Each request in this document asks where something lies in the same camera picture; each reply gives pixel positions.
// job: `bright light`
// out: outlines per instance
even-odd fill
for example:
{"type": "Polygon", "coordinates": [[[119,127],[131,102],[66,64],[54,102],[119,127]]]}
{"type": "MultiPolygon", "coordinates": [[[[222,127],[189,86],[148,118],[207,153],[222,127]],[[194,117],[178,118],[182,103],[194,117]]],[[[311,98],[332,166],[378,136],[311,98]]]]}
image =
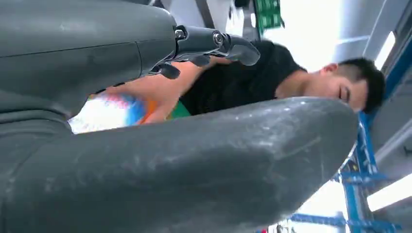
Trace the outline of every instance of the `bright light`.
{"type": "Polygon", "coordinates": [[[252,27],[256,27],[256,15],[255,13],[250,14],[250,21],[252,22],[252,27]]]}
{"type": "Polygon", "coordinates": [[[408,197],[412,197],[412,174],[368,196],[369,209],[376,211],[408,197]]]}
{"type": "Polygon", "coordinates": [[[382,49],[380,50],[378,57],[375,60],[375,66],[381,70],[383,67],[383,64],[385,63],[386,59],[389,56],[389,53],[391,52],[392,48],[395,45],[395,35],[393,32],[390,32],[388,35],[388,38],[386,38],[385,44],[383,44],[382,49]]]}

